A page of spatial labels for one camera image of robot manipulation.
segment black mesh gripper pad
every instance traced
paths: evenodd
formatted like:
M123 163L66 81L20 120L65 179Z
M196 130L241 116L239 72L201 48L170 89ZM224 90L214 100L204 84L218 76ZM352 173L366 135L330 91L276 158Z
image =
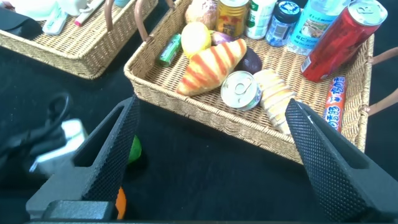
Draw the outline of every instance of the black mesh gripper pad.
M390 222L398 217L398 182L307 105L291 99L285 115L331 221Z
M120 102L88 136L74 158L28 200L31 218L40 218L56 200L115 202L139 122L136 96Z

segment yellow lemon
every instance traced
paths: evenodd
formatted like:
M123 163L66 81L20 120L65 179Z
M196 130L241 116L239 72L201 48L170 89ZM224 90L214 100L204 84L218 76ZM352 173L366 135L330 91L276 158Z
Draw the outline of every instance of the yellow lemon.
M207 27L201 22L188 23L181 33L181 45L185 55L191 57L211 46L211 36Z

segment red soda can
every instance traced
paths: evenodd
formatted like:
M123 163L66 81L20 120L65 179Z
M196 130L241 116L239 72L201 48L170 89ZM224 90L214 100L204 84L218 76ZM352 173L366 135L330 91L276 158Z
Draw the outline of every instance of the red soda can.
M335 77L331 81L325 103L325 112L323 113L323 119L338 132L341 132L346 89L345 77Z
M351 2L304 60L303 76L313 82L325 79L356 53L386 17L386 8L376 0Z

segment black tablecloth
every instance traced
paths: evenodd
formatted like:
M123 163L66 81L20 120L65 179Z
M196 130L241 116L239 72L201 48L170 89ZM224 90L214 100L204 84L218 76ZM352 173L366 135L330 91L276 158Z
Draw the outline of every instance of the black tablecloth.
M159 2L146 20L150 29L167 10ZM398 3L381 2L390 15L376 32L375 54L395 47L398 33ZM88 132L94 130L133 94L123 65L140 44L135 34L97 80L83 80L0 48L0 141L42 125L47 103L60 91L73 97L72 117L80 118ZM394 58L374 67L371 103L398 87L397 64ZM398 180L397 109L392 106L369 119L366 154ZM137 135L144 154L126 173L127 218L323 220L302 166L148 103L141 102L141 111ZM1 189L0 223L27 220L24 203L34 192Z

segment croissant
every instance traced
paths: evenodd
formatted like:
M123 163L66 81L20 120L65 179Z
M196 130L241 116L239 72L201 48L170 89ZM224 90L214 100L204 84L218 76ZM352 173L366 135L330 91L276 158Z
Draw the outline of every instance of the croissant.
M260 104L272 125L284 134L290 134L285 110L291 98L296 97L285 81L273 69L265 69L253 75L262 90Z
M193 96L219 87L243 58L247 47L243 39L224 42L192 56L177 93Z

